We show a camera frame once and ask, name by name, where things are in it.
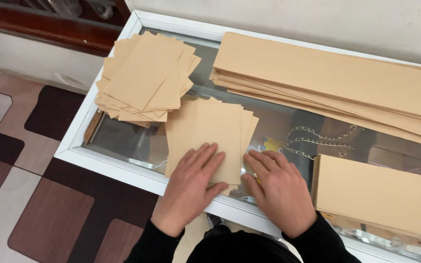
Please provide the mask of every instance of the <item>white cabinet frame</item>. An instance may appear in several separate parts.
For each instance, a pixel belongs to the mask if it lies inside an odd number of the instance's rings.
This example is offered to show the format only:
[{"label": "white cabinet frame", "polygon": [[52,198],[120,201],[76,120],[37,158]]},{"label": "white cabinet frame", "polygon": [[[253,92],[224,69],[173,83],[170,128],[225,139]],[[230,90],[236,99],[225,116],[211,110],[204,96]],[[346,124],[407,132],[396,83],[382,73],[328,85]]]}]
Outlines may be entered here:
[{"label": "white cabinet frame", "polygon": [[[118,39],[130,38],[134,33],[139,33],[143,27],[219,42],[222,40],[223,33],[228,31],[340,54],[421,66],[419,64],[391,58],[378,57],[139,10],[133,11]],[[103,68],[98,73],[95,81],[100,80],[102,70]],[[97,106],[94,103],[97,91],[95,83],[92,84],[90,91],[80,106],[76,117],[74,117],[71,126],[67,130],[54,157],[162,196],[168,182],[168,179],[162,174],[81,147],[86,128],[89,125],[92,116],[97,111]],[[273,236],[281,236],[280,230],[267,219],[259,208],[251,204],[219,195],[205,210],[254,230]],[[347,249],[363,262],[417,262],[402,255],[373,247],[344,236],[342,236],[342,240]]]}]

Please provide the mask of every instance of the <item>glass top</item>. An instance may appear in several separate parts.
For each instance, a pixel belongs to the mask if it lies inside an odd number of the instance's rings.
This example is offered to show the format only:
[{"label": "glass top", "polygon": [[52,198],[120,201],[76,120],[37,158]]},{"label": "glass top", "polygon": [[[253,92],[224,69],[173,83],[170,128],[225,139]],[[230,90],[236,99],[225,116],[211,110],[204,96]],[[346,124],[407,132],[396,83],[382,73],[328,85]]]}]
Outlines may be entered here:
[{"label": "glass top", "polygon": [[[194,86],[185,96],[190,99],[212,96],[253,111],[259,122],[248,149],[282,152],[300,170],[308,189],[311,189],[312,158],[319,153],[421,175],[421,144],[308,111],[228,93],[209,80],[219,43],[150,31],[176,37],[196,47],[195,54],[202,60],[190,75]],[[167,138],[164,124],[160,122],[143,128],[104,115],[90,143],[82,147],[165,173]],[[245,171],[251,172],[243,165],[242,173]],[[243,183],[231,191],[230,197],[254,203]],[[325,217],[341,235],[421,260],[421,236],[406,237],[339,217]]]}]

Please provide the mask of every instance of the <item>chain strap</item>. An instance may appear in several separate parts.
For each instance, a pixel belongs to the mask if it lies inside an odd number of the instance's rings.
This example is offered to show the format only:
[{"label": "chain strap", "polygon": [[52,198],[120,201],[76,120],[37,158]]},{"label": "chain strap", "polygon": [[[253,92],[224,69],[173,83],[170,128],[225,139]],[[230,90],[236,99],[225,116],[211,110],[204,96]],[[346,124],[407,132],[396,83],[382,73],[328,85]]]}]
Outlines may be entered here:
[{"label": "chain strap", "polygon": [[[314,143],[314,144],[318,144],[318,145],[324,145],[324,146],[340,146],[340,147],[348,147],[350,149],[354,149],[354,146],[353,145],[348,145],[348,144],[345,144],[345,143],[321,142],[321,141],[315,141],[315,140],[308,139],[308,138],[295,138],[295,139],[289,140],[289,136],[294,131],[303,130],[303,131],[307,131],[307,132],[310,132],[310,133],[318,136],[318,138],[329,140],[329,141],[335,141],[335,140],[339,140],[339,139],[345,138],[348,135],[351,135],[356,129],[357,129],[357,126],[352,125],[352,126],[350,126],[350,130],[348,132],[346,132],[346,133],[343,133],[343,134],[341,134],[339,136],[335,136],[335,137],[325,137],[325,136],[322,136],[320,134],[317,134],[313,129],[310,129],[310,128],[304,127],[304,126],[298,126],[298,127],[295,127],[293,129],[291,129],[289,135],[287,136],[287,141],[285,143],[284,149],[287,150],[287,151],[289,151],[289,152],[292,152],[292,153],[295,153],[295,154],[299,154],[301,156],[304,156],[306,158],[310,158],[312,160],[314,160],[314,158],[312,158],[311,156],[309,156],[305,152],[298,151],[298,150],[295,150],[295,149],[290,148],[290,144],[292,144],[294,142],[298,142],[298,141],[306,141],[306,142]],[[347,156],[347,153],[344,150],[342,150],[342,152],[339,152],[339,156],[341,158],[345,158]]]}]

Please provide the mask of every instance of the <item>person's left hand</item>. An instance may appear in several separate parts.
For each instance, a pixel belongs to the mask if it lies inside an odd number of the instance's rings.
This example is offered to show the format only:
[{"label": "person's left hand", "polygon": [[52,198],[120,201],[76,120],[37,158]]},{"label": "person's left hand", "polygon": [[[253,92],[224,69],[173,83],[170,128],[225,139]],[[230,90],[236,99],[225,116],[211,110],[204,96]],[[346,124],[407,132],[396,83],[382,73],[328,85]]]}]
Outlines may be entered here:
[{"label": "person's left hand", "polygon": [[170,176],[165,194],[151,217],[155,227],[168,236],[179,236],[215,196],[228,188],[225,182],[207,188],[214,171],[225,158],[224,152],[214,156],[217,148],[216,143],[210,146],[205,143],[197,151],[191,149]]}]

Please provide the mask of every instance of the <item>paper stack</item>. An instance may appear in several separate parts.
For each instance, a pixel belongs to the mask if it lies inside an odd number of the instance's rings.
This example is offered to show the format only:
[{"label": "paper stack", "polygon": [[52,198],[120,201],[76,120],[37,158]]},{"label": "paper stack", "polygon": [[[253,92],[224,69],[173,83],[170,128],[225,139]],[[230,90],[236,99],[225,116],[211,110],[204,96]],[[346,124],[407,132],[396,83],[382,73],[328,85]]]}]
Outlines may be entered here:
[{"label": "paper stack", "polygon": [[421,235],[421,175],[320,154],[314,161],[312,199],[320,212]]},{"label": "paper stack", "polygon": [[210,79],[229,92],[421,143],[421,67],[225,33]]},{"label": "paper stack", "polygon": [[149,31],[115,41],[114,56],[105,58],[96,82],[95,103],[120,121],[166,122],[167,112],[179,109],[181,96],[193,86],[188,77],[201,61],[195,50]]},{"label": "paper stack", "polygon": [[165,177],[170,177],[184,154],[203,143],[218,143],[225,159],[210,183],[226,182],[225,195],[240,184],[243,154],[246,152],[259,118],[239,104],[209,100],[182,101],[179,110],[170,112],[165,123],[168,162]]}]

